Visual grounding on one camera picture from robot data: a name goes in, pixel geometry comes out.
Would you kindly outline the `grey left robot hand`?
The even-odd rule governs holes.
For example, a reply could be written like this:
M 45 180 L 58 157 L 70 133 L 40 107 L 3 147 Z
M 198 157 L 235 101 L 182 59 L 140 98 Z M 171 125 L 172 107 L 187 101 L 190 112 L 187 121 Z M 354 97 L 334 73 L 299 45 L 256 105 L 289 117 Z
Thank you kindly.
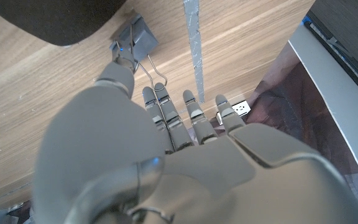
M 131 99 L 138 62 L 117 48 L 94 85 L 52 119 L 33 183 L 37 223 L 358 223 L 358 200 L 303 142 L 245 124 L 224 96 L 218 136 L 189 92 L 194 145 L 164 96 L 165 136 Z

